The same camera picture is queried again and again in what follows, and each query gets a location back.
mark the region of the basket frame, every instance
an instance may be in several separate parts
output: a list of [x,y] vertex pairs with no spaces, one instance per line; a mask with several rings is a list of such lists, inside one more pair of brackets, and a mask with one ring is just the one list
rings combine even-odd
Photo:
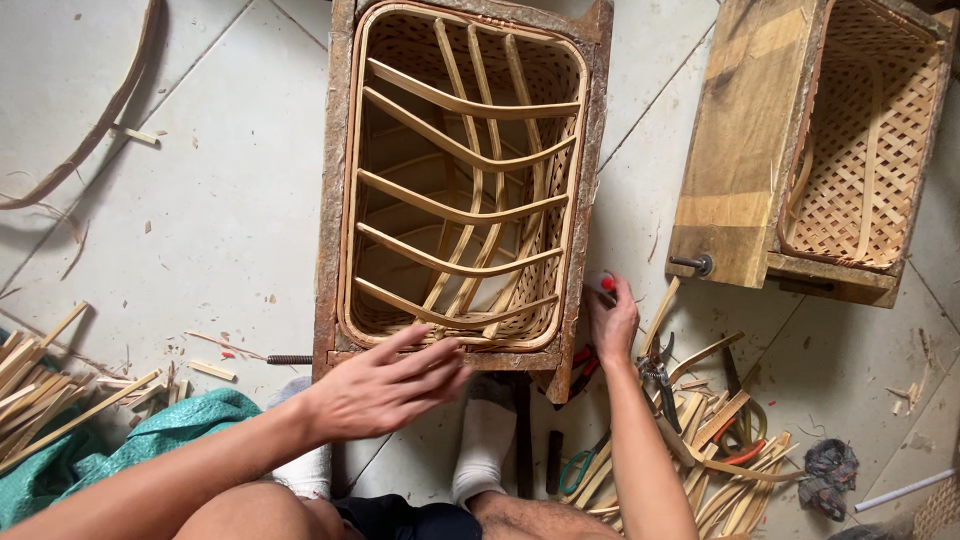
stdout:
[[[352,150],[348,134],[353,125],[352,89],[357,81],[354,62],[355,37],[365,13],[375,9],[377,0],[334,0],[333,27],[330,34],[328,67],[324,181],[321,204],[320,246],[317,256],[313,375],[322,377],[329,369],[365,348],[359,346],[338,322],[343,308],[338,294],[345,286],[341,272],[343,239],[347,219],[347,174]],[[571,19],[534,8],[488,0],[428,0],[405,2],[422,4],[431,10],[450,11],[461,16],[479,15],[478,20],[495,26],[520,24],[543,29],[569,39],[584,59],[589,81],[583,104],[582,149],[579,158],[579,182],[568,205],[571,217],[568,231],[568,255],[558,282],[563,297],[556,303],[556,331],[542,340],[535,350],[516,352],[484,351],[483,345],[467,346],[467,363],[480,370],[530,371],[553,403],[564,403],[570,383],[573,337],[580,308],[581,287],[586,258],[589,213],[596,189],[596,167],[605,117],[607,72],[612,34],[612,2],[596,0],[580,19]]]

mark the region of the bamboo basket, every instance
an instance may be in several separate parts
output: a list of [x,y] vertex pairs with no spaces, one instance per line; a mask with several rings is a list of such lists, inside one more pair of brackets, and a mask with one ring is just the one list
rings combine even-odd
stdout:
[[870,0],[835,0],[826,20],[799,174],[780,215],[781,247],[879,271],[900,258],[919,199],[942,84],[940,45]]
[[570,39],[401,1],[357,25],[344,334],[414,323],[488,351],[557,332],[589,73]]

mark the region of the metal bolt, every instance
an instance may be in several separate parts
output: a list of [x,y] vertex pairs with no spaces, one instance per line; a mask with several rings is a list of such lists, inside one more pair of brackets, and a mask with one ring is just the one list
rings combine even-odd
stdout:
[[705,276],[713,271],[713,259],[703,254],[697,258],[671,257],[670,264],[680,264],[694,269],[698,276]]

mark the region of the scissors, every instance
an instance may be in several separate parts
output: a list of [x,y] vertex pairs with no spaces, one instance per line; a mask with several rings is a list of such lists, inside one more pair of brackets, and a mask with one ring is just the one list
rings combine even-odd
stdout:
[[[570,458],[569,461],[567,461],[566,465],[564,465],[564,468],[560,471],[560,490],[564,492],[565,495],[569,495],[577,490],[577,487],[580,486],[580,482],[584,479],[584,473],[587,472],[587,467],[590,466],[590,463],[596,457],[597,453],[607,445],[607,441],[610,440],[610,436],[611,431],[607,430],[607,432],[600,437],[600,440],[597,441],[597,444],[593,445],[593,448],[589,450],[582,450]],[[577,474],[577,478],[573,480],[573,483],[567,486],[566,475],[570,472],[570,467],[577,462],[582,463],[580,466],[580,473]]]

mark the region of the white sock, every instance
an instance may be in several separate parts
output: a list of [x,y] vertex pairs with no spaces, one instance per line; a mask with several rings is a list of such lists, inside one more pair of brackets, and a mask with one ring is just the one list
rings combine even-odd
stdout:
[[274,469],[274,480],[290,488],[294,495],[306,499],[330,500],[330,445],[301,455]]
[[460,457],[450,489],[453,500],[467,508],[467,500],[484,491],[506,493],[500,485],[500,467],[514,440],[516,413],[513,388],[492,374],[481,374],[470,384],[464,412]]
[[[276,393],[267,408],[271,409],[310,387],[309,377],[288,382]],[[306,499],[330,500],[330,458],[332,447],[328,444],[301,455],[293,461],[274,469],[274,480],[290,488],[294,495]]]

